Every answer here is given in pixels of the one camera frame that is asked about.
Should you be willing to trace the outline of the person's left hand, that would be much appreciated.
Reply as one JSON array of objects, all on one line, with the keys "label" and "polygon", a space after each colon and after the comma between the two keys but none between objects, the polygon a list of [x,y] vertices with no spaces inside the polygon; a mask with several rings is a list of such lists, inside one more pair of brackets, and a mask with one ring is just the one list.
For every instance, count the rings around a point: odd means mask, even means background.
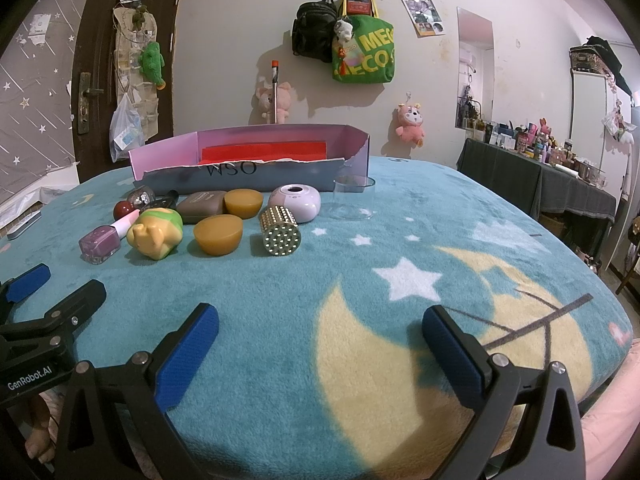
[{"label": "person's left hand", "polygon": [[64,396],[53,389],[29,398],[23,405],[23,418],[29,426],[25,448],[29,458],[50,463],[58,443],[58,428]]}]

